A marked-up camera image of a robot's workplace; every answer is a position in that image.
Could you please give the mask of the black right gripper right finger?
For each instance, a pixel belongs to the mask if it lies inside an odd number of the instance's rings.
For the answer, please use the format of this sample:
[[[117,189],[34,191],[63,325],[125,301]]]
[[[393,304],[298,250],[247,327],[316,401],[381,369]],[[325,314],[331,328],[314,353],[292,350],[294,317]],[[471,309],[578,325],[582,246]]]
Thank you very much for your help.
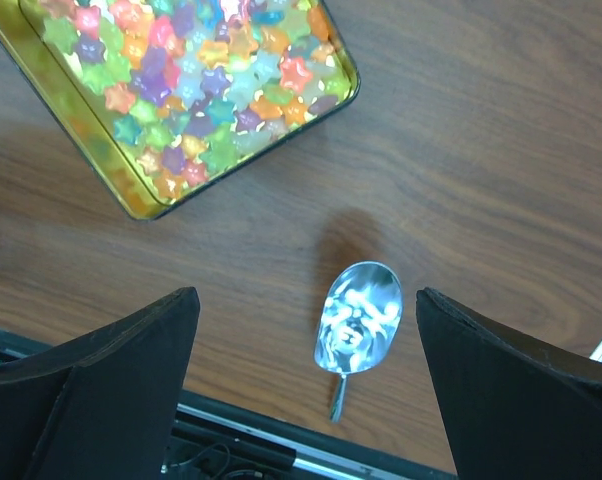
[[[462,479],[602,479],[602,363],[425,288],[416,320]]]

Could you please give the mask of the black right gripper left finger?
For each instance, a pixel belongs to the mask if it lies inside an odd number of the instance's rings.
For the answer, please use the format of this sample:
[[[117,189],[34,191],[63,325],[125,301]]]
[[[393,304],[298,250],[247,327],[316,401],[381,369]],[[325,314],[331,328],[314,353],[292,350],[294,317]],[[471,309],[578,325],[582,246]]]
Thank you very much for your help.
[[[157,479],[197,331],[180,288],[0,365],[0,479]]]

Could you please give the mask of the silver metal scoop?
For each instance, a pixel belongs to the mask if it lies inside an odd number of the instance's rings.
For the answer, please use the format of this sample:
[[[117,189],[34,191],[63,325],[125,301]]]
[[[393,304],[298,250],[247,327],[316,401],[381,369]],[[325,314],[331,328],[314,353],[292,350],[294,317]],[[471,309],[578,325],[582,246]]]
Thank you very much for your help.
[[[333,281],[317,327],[314,361],[338,377],[329,418],[340,421],[350,376],[370,370],[387,356],[403,313],[397,275],[376,261],[347,267]]]

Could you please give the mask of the tin of star candies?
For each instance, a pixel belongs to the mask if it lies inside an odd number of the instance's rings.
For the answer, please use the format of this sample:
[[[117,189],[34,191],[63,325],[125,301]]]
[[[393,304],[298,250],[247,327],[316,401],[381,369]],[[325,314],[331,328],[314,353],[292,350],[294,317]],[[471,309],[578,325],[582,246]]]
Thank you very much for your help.
[[[0,1],[0,44],[136,220],[357,95],[322,1]]]

